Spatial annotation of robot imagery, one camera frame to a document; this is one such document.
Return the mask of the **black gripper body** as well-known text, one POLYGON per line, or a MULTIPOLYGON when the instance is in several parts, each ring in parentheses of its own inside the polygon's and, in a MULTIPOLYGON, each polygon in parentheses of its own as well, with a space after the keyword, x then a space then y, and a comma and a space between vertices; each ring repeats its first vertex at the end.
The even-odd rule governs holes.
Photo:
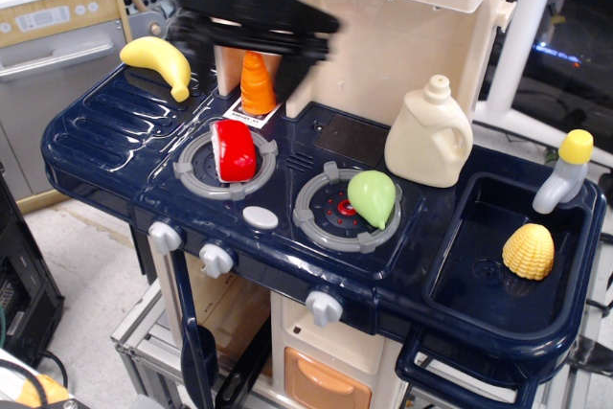
POLYGON ((324 60, 339 21, 299 0, 177 0, 184 14, 178 39, 197 63, 212 59, 216 46, 282 58, 275 77, 279 100, 287 100, 311 66, 324 60))

